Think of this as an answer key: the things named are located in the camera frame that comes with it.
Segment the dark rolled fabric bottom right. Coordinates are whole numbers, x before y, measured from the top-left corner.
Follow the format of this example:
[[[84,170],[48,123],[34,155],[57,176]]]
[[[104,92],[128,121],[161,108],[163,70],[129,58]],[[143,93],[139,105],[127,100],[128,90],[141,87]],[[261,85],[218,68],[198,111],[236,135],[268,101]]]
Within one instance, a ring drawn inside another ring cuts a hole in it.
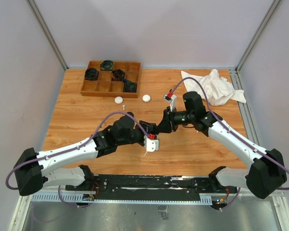
[[[135,93],[137,91],[137,83],[132,82],[128,79],[123,79],[122,80],[124,86],[123,86],[123,91],[127,93]]]

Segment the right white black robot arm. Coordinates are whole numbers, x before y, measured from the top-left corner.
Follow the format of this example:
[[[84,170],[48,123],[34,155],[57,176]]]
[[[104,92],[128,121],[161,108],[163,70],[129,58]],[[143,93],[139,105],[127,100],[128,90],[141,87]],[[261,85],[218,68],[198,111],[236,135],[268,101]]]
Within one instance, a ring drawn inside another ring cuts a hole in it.
[[[185,110],[177,111],[176,96],[164,95],[170,105],[163,111],[158,133],[175,132],[179,125],[192,127],[234,153],[247,167],[231,169],[220,166],[209,174],[209,188],[218,193],[226,186],[247,188],[256,197],[265,199],[287,181],[283,156],[277,149],[267,150],[232,129],[219,115],[206,111],[201,96],[195,92],[183,95]]]

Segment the dark rolled fabric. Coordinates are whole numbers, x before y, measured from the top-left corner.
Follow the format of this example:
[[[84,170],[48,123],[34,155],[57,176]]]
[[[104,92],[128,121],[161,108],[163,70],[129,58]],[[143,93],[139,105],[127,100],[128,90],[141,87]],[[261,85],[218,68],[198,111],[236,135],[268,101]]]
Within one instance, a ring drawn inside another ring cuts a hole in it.
[[[96,81],[99,76],[99,71],[95,68],[89,68],[85,71],[84,79],[88,81]]]
[[[114,62],[112,60],[104,60],[100,63],[100,69],[102,71],[112,71],[114,68]]]
[[[128,79],[123,79],[122,80],[124,86],[123,86],[123,91],[127,93],[135,93],[137,91],[137,83],[132,82]]]
[[[112,71],[112,81],[122,81],[125,78],[125,72],[121,69]]]

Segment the white crumpled cloth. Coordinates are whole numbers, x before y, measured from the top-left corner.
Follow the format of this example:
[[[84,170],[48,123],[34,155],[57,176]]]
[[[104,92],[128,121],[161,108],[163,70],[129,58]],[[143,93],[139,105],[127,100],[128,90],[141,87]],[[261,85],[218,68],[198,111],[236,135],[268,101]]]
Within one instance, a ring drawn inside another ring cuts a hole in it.
[[[222,106],[229,100],[246,103],[244,90],[235,90],[232,83],[226,78],[219,76],[216,69],[212,69],[209,75],[196,76],[185,71],[181,71],[182,79],[191,77],[197,80],[204,89],[210,105]]]

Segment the dark rolled fabric far left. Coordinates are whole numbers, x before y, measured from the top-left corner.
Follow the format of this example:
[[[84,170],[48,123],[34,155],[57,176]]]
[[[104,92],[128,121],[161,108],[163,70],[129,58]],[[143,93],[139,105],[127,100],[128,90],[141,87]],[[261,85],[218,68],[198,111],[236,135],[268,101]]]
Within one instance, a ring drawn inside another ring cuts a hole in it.
[[[84,79],[88,81],[96,81],[99,76],[99,71],[95,68],[89,68],[85,71]]]

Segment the wooden compartment tray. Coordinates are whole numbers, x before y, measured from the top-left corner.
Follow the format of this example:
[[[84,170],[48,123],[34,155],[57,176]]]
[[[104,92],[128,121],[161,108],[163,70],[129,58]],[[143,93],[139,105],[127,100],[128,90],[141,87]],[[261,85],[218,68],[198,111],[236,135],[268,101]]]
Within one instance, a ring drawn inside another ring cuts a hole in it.
[[[82,96],[138,98],[141,63],[89,61],[80,89]]]

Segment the dark rolled fabric middle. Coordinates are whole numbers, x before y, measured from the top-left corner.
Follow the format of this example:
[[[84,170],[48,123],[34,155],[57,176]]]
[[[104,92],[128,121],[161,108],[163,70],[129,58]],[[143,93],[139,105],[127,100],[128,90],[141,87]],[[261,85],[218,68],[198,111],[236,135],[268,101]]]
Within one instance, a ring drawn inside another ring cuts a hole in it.
[[[112,81],[122,81],[125,78],[125,72],[121,69],[112,71]]]

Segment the white round case left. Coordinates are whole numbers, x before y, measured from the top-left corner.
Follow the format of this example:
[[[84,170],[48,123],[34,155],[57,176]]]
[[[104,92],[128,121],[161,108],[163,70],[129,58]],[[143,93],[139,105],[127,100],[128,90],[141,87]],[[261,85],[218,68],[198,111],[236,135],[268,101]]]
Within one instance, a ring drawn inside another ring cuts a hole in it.
[[[118,97],[116,97],[116,98],[114,99],[114,102],[115,102],[116,104],[122,104],[122,103],[123,103],[123,98],[120,97],[120,96],[118,96]]]

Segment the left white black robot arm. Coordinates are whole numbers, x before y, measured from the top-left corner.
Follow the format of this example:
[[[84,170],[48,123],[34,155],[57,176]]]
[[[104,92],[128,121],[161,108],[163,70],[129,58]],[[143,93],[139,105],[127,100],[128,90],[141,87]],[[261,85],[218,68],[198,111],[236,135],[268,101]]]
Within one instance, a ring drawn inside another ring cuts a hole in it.
[[[24,150],[16,162],[15,178],[21,196],[34,194],[51,183],[50,174],[81,160],[94,159],[116,151],[118,146],[146,144],[158,134],[156,124],[136,121],[126,114],[104,130],[72,145],[50,151]]]

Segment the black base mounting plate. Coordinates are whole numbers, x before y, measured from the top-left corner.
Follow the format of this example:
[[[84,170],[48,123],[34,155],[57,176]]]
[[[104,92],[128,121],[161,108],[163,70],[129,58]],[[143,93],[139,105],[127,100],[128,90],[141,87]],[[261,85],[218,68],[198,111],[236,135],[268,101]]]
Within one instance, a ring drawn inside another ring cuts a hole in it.
[[[84,191],[93,198],[101,192],[120,191],[165,191],[188,190],[195,193],[237,193],[232,186],[214,186],[208,177],[158,176],[158,175],[94,175],[79,186],[67,185],[67,191]]]

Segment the white round case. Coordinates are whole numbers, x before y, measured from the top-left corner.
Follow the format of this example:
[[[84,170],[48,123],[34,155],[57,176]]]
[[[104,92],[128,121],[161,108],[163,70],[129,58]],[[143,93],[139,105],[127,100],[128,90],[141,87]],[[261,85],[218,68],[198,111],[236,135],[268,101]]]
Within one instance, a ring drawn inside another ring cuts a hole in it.
[[[114,102],[115,102],[116,104],[122,104],[122,103],[123,103],[123,98],[120,97],[120,96],[118,96],[118,97],[116,97],[116,98],[114,99]]]
[[[151,101],[151,97],[146,94],[142,97],[142,100],[143,100],[143,102],[148,103]]]

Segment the white round case right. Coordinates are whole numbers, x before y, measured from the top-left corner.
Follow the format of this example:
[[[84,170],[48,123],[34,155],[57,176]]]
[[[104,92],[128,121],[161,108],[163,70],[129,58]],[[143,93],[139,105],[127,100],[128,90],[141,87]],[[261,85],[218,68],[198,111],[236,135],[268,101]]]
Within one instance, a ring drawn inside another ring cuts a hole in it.
[[[143,102],[148,103],[151,101],[151,97],[146,94],[142,97],[142,100],[143,100]]]

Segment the dark rolled fabric top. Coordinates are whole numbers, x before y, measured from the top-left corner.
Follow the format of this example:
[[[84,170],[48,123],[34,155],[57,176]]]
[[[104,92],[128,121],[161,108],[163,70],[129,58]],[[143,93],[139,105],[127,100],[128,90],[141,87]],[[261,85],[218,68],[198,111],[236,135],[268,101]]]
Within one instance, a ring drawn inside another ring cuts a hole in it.
[[[114,68],[114,62],[112,60],[104,60],[100,63],[100,69],[102,71],[112,71]]]

